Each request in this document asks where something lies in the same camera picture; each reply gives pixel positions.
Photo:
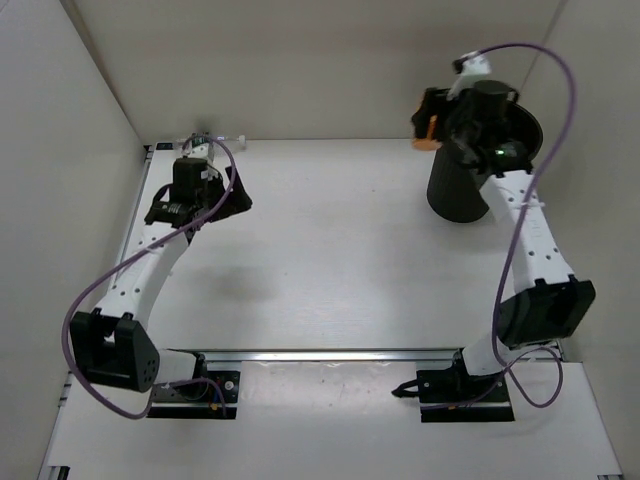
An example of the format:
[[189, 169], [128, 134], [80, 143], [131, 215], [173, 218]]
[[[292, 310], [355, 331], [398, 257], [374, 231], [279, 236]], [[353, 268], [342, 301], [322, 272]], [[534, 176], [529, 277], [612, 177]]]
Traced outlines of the orange juice bottle yellow cap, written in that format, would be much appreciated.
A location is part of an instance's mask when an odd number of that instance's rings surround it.
[[432, 112], [430, 106], [430, 102], [437, 91], [437, 88], [427, 88], [422, 96], [418, 109], [411, 117], [411, 124], [413, 126], [411, 145], [415, 150], [431, 152], [438, 150], [441, 146], [434, 138], [437, 116]]

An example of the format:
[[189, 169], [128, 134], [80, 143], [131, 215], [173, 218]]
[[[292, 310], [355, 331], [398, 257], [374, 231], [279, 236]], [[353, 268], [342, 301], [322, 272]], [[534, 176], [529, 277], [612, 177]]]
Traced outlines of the green label water bottle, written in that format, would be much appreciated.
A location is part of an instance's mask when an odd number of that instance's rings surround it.
[[215, 136], [208, 132], [201, 132], [178, 138], [175, 145], [182, 156], [213, 160], [217, 154], [224, 155], [222, 146], [226, 146], [232, 153], [245, 151], [247, 139], [244, 135]]

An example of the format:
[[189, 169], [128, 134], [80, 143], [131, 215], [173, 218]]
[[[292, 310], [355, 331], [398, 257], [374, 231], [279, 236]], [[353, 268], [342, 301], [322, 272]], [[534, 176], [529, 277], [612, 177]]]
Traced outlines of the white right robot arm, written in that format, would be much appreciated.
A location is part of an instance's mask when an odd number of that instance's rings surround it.
[[461, 347], [470, 400], [517, 353], [570, 336], [595, 290], [534, 184], [542, 130], [504, 84], [416, 115], [403, 140], [266, 141], [240, 158], [254, 208], [210, 286], [242, 347]]

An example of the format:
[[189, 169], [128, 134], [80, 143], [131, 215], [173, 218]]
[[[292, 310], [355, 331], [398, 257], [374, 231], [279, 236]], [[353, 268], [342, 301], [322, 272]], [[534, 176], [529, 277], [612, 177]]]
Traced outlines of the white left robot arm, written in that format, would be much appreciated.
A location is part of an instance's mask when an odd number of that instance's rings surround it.
[[91, 384], [144, 393], [174, 383], [188, 400], [206, 395], [210, 377], [199, 354], [158, 349], [147, 333], [154, 304], [200, 220], [224, 198], [223, 177], [205, 158], [180, 157], [172, 182], [159, 190], [144, 219], [142, 257], [117, 275], [90, 312], [70, 321], [75, 364]]

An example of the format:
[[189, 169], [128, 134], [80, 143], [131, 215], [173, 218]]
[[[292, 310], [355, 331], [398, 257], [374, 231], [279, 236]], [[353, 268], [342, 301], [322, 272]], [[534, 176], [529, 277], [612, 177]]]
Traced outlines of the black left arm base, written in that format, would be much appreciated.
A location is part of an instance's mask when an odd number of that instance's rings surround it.
[[150, 419], [235, 420], [238, 413], [241, 363], [201, 355], [194, 374], [199, 382], [153, 390]]

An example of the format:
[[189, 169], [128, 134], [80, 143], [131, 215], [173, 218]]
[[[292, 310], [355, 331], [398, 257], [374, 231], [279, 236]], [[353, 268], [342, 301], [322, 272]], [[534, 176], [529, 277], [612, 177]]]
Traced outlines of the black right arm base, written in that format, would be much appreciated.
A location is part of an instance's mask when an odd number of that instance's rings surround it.
[[447, 368], [418, 369], [391, 394], [418, 399], [422, 423], [507, 423], [515, 415], [504, 376], [470, 375], [458, 351]]

